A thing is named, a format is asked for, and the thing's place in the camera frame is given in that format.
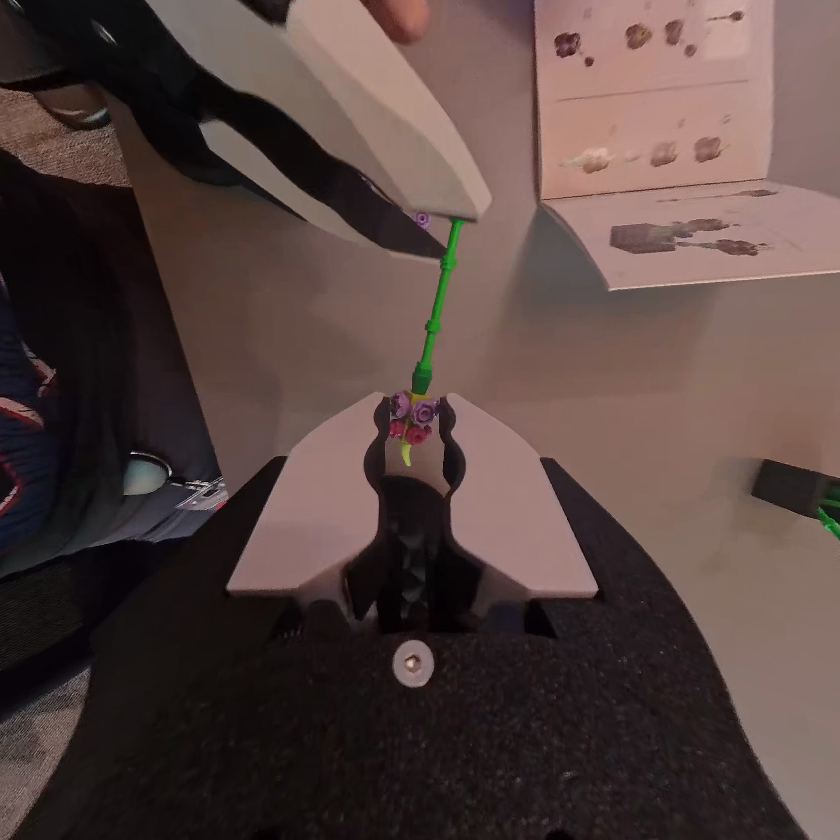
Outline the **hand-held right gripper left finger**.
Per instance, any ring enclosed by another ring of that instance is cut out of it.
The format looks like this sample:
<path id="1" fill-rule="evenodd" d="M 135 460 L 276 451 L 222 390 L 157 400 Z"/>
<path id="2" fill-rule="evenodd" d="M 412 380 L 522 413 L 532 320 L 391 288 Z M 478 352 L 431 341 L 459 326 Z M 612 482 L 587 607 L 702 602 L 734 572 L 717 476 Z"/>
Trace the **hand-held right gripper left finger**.
<path id="1" fill-rule="evenodd" d="M 248 537 L 227 593 L 292 598 L 301 608 L 335 602 L 366 621 L 367 595 L 352 594 L 351 564 L 381 536 L 379 481 L 389 397 L 373 392 L 315 427 L 290 451 Z"/>

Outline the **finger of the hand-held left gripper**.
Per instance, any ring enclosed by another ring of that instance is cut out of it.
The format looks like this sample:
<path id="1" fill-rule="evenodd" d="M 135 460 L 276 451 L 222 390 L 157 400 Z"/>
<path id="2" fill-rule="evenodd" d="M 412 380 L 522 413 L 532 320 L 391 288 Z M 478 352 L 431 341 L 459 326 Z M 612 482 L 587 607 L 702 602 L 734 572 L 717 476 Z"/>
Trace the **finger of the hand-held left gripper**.
<path id="1" fill-rule="evenodd" d="M 204 123 L 204 141 L 248 187 L 328 234 L 399 256 L 441 259 L 445 253 L 434 236 L 295 123 L 275 133 L 237 131 L 214 119 Z"/>
<path id="2" fill-rule="evenodd" d="M 361 2 L 289 2 L 283 23 L 246 2 L 148 5 L 199 67 L 279 109 L 402 209 L 470 222 L 488 209 L 466 143 Z"/>

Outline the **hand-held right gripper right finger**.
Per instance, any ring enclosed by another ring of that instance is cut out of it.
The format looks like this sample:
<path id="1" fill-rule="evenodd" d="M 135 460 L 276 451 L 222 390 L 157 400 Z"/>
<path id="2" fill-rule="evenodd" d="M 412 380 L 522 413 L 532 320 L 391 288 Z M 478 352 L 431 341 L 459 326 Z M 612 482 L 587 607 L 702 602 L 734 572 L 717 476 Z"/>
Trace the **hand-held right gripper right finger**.
<path id="1" fill-rule="evenodd" d="M 469 610 L 590 600 L 599 586 L 538 452 L 456 393 L 441 400 L 448 536 L 479 567 Z"/>

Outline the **green stem toy flower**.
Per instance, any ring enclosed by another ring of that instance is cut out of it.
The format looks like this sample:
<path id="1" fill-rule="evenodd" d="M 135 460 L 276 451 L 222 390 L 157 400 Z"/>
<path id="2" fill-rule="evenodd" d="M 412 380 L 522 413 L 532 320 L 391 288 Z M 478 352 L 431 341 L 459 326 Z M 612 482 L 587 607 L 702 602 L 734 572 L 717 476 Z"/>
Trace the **green stem toy flower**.
<path id="1" fill-rule="evenodd" d="M 439 414 L 440 399 L 431 396 L 434 378 L 434 350 L 441 329 L 442 317 L 449 282 L 457 266 L 457 250 L 466 221 L 459 217 L 451 220 L 444 256 L 440 268 L 431 313 L 424 327 L 423 347 L 416 362 L 410 387 L 394 393 L 390 398 L 391 440 L 399 442 L 404 466 L 411 468 L 413 450 L 428 441 L 433 433 L 433 423 Z"/>

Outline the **grey desk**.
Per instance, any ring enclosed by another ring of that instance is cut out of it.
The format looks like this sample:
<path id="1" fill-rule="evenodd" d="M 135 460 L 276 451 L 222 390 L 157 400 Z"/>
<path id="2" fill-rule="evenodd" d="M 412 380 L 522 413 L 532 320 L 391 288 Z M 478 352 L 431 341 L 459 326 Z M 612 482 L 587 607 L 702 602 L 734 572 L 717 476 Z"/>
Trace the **grey desk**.
<path id="1" fill-rule="evenodd" d="M 761 459 L 838 476 L 838 277 L 608 291 L 538 208 L 531 2 L 433 2 L 406 51 L 491 193 L 434 353 L 665 572 L 784 802 L 838 838 L 838 541 L 751 498 Z M 403 387 L 434 266 L 181 176 L 111 100 L 231 490 L 322 420 Z"/>

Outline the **person's left hand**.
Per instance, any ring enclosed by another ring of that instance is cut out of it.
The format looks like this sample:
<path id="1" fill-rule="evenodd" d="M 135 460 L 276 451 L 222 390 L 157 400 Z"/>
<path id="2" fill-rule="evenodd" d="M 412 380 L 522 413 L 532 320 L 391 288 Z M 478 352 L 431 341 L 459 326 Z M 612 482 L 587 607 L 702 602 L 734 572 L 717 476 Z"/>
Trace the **person's left hand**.
<path id="1" fill-rule="evenodd" d="M 418 42 L 427 32 L 428 1 L 363 1 L 374 21 L 400 46 Z"/>

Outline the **pale oval dark-rimmed object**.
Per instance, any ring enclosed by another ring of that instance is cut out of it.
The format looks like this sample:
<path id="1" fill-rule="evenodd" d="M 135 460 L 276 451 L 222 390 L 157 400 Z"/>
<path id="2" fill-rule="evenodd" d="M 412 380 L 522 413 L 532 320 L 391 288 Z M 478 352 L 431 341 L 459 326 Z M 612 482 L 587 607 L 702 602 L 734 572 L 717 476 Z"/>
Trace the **pale oval dark-rimmed object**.
<path id="1" fill-rule="evenodd" d="M 227 483 L 223 477 L 215 479 L 185 479 L 175 474 L 163 458 L 133 451 L 123 472 L 122 494 L 125 497 L 147 497 L 165 490 L 171 495 L 181 493 L 176 510 L 189 512 L 215 511 L 229 500 Z"/>

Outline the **person's dark pants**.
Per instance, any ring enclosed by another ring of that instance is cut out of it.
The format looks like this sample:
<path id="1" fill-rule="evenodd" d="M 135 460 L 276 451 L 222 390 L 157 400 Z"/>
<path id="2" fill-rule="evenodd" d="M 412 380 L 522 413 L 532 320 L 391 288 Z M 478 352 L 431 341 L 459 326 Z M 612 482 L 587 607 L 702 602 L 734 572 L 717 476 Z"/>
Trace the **person's dark pants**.
<path id="1" fill-rule="evenodd" d="M 29 555 L 38 563 L 15 574 L 192 536 L 215 511 L 176 510 L 178 490 L 123 495 L 133 451 L 185 479 L 222 476 L 133 193 L 38 173 L 5 150 L 1 176 L 2 277 L 56 367 L 63 453 L 51 527 Z"/>

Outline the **LEGO flower bouquet in pot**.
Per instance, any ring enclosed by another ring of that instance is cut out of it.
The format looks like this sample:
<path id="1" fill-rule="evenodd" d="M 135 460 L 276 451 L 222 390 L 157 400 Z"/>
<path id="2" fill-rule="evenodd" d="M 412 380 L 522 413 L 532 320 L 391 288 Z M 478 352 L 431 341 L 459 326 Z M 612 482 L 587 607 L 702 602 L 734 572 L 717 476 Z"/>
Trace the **LEGO flower bouquet in pot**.
<path id="1" fill-rule="evenodd" d="M 839 477 L 763 459 L 750 495 L 798 516 L 819 521 L 839 539 Z"/>

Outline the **instruction booklet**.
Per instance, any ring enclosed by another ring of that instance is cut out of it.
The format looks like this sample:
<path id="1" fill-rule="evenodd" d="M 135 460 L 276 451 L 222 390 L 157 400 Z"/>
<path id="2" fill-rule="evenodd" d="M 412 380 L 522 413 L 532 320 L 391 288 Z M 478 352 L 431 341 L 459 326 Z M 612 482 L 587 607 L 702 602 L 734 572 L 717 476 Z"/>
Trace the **instruction booklet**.
<path id="1" fill-rule="evenodd" d="M 768 177 L 774 11 L 534 3 L 541 205 L 609 291 L 838 273 L 838 198 Z"/>

